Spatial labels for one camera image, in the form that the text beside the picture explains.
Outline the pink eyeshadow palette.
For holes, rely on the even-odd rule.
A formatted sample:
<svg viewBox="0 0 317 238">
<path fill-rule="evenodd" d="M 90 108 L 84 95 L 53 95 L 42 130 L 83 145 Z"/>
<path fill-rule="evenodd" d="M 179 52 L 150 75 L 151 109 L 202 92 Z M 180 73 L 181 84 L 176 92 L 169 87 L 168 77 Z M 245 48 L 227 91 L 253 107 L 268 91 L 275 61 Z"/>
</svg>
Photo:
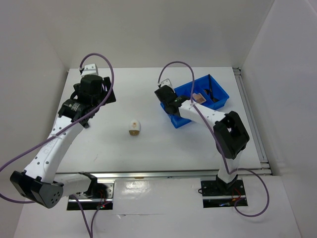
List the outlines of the pink eyeshadow palette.
<svg viewBox="0 0 317 238">
<path fill-rule="evenodd" d="M 193 98 L 199 104 L 203 104 L 206 102 L 206 99 L 202 96 L 201 93 L 193 94 Z"/>
</svg>

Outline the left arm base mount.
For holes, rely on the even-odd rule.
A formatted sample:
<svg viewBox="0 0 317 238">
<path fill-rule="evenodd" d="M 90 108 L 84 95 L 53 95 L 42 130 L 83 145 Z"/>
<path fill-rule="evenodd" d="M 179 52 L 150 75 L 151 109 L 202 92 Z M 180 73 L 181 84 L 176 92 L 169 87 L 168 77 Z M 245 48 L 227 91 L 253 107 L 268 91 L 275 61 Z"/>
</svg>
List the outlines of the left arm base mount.
<svg viewBox="0 0 317 238">
<path fill-rule="evenodd" d="M 67 210 L 79 211 L 78 200 L 84 211 L 113 209 L 114 181 L 98 179 L 97 187 L 89 190 L 90 182 L 72 182 L 63 186 L 63 196 L 67 197 Z"/>
</svg>

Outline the black slim makeup brush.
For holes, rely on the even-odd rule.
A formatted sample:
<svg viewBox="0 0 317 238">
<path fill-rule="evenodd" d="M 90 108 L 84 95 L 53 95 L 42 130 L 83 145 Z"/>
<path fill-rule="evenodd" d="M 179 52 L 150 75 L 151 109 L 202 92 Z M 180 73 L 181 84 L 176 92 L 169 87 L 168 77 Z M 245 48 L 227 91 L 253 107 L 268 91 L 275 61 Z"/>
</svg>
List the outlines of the black slim makeup brush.
<svg viewBox="0 0 317 238">
<path fill-rule="evenodd" d="M 212 90 L 212 82 L 211 82 L 211 75 L 209 74 L 208 75 L 208 78 L 209 78 L 209 92 L 210 92 L 210 99 L 216 103 L 218 102 L 219 100 L 217 98 L 214 97 L 213 95 L 213 90 Z"/>
</svg>

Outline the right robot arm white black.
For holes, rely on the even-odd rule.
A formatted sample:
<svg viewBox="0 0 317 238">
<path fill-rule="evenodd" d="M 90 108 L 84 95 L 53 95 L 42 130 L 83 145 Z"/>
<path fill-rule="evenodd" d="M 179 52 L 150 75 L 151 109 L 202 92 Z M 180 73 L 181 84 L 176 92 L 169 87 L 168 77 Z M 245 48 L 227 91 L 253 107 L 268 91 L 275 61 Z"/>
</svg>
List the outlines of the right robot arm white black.
<svg viewBox="0 0 317 238">
<path fill-rule="evenodd" d="M 250 140 L 240 116 L 234 111 L 223 113 L 212 110 L 184 95 L 177 96 L 167 85 L 157 89 L 155 95 L 167 114 L 189 119 L 210 130 L 223 159 L 216 176 L 216 189 L 221 194 L 228 194 L 238 178 L 242 152 Z"/>
</svg>

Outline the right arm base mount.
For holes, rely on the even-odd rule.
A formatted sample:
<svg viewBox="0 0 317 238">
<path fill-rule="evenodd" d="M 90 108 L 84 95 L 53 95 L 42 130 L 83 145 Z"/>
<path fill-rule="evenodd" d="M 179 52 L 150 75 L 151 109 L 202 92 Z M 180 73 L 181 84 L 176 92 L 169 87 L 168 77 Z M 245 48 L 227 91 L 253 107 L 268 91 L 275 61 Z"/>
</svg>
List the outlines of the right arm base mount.
<svg viewBox="0 0 317 238">
<path fill-rule="evenodd" d="M 244 184 L 241 179 L 237 180 L 229 190 L 221 191 L 215 180 L 201 181 L 198 193 L 202 195 L 204 208 L 224 208 L 237 206 L 248 206 Z"/>
</svg>

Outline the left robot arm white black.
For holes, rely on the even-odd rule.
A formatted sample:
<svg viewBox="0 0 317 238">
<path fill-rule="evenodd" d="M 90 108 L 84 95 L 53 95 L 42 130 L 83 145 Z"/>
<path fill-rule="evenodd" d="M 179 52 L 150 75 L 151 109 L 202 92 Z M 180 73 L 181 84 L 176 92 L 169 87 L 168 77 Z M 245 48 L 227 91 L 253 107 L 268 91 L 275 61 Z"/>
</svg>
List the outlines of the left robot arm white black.
<svg viewBox="0 0 317 238">
<path fill-rule="evenodd" d="M 87 172 L 57 175 L 56 171 L 78 134 L 89 127 L 88 121 L 98 111 L 98 105 L 116 101 L 110 90 L 109 77 L 86 75 L 74 85 L 74 92 L 58 111 L 52 128 L 53 139 L 43 145 L 22 172 L 14 171 L 10 181 L 25 198 L 46 208 L 53 208 L 64 196 L 82 193 L 87 198 L 106 199 L 108 188 Z"/>
</svg>

